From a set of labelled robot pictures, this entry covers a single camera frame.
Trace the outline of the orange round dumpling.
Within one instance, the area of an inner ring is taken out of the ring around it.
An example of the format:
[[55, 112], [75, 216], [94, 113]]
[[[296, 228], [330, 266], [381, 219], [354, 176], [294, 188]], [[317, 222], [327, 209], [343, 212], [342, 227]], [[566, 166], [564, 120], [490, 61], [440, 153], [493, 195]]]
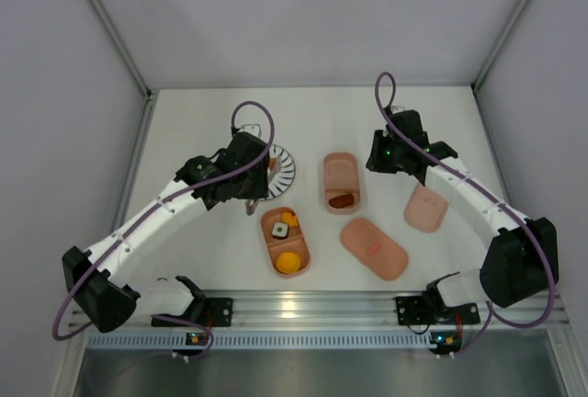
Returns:
[[301, 268], [301, 258], [293, 252], [281, 253], [276, 260], [277, 271], [284, 275], [296, 273]]

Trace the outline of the pink divided lunch box tray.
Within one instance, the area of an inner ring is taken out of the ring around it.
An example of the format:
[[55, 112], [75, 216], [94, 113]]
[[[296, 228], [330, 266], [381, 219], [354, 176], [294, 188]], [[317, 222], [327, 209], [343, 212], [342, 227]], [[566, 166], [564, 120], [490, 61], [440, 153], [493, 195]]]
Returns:
[[[326, 209], [333, 214], [351, 214], [361, 204], [361, 185], [356, 157], [347, 152], [329, 153], [323, 159], [323, 191]], [[346, 209], [334, 209], [328, 201], [345, 193], [352, 193], [355, 198], [353, 206]]]

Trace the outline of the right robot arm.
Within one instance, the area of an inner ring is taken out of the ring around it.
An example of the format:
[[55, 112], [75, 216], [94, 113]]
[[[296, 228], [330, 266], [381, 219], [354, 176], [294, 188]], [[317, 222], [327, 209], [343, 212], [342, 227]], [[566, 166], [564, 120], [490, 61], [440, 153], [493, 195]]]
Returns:
[[374, 132], [367, 169], [415, 177], [445, 200], [486, 248], [481, 267], [435, 281], [441, 303], [454, 308], [487, 301], [507, 308], [546, 291], [545, 311], [531, 325], [544, 323], [559, 279], [555, 226], [513, 209], [472, 175], [452, 147], [429, 142], [417, 111], [384, 108], [381, 113], [387, 126]]

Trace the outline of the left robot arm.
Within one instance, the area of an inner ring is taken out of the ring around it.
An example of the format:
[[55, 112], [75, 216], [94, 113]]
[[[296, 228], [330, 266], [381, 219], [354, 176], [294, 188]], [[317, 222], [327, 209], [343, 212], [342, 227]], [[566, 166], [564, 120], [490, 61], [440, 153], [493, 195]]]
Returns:
[[244, 130], [212, 157], [193, 157], [164, 190], [131, 220], [85, 250], [74, 246], [62, 257], [68, 294], [101, 333], [131, 317], [149, 316], [154, 326], [196, 323], [205, 295], [188, 277], [132, 287], [133, 273], [184, 225], [231, 199], [268, 194], [269, 144]]

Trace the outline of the metal serving tongs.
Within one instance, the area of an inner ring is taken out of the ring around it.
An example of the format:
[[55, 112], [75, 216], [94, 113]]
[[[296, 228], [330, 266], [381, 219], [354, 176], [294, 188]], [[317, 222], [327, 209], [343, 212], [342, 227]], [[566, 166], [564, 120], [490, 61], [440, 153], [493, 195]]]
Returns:
[[248, 199], [245, 201], [244, 206], [245, 206], [245, 212], [246, 212], [247, 216], [254, 215], [259, 202], [260, 202], [259, 199]]

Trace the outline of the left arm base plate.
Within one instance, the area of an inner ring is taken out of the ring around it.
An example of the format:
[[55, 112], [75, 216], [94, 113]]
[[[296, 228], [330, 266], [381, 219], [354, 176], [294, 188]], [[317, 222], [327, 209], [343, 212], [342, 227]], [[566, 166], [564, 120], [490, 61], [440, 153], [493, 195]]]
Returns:
[[232, 312], [233, 298], [206, 298], [194, 301], [188, 306], [188, 309], [179, 316], [168, 314], [154, 316], [151, 320], [151, 326], [188, 327], [195, 323], [208, 328], [231, 327]]

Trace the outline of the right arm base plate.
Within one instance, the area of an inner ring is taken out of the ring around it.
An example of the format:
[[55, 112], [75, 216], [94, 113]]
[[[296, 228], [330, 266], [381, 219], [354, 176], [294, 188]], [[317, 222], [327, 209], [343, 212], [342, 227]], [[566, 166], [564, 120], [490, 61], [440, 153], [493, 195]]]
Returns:
[[423, 295], [398, 296], [394, 299], [398, 323], [403, 326], [478, 324], [481, 322], [478, 307], [474, 303], [447, 307], [441, 302], [433, 302]]

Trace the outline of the orange fish shaped food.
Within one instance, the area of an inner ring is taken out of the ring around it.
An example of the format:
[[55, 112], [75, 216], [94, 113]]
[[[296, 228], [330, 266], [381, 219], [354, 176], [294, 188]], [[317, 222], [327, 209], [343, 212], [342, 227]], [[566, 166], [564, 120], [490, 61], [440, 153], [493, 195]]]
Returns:
[[298, 216], [292, 211], [283, 211], [281, 213], [281, 221], [284, 222], [289, 228], [299, 227]]

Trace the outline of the brown meat slice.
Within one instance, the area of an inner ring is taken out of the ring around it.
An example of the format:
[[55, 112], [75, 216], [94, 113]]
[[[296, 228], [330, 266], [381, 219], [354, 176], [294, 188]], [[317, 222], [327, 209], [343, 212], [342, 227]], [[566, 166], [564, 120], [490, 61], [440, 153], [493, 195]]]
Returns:
[[329, 206], [334, 209], [346, 209], [353, 206], [354, 203], [355, 198], [352, 193], [345, 193], [337, 197], [331, 198], [328, 201]]

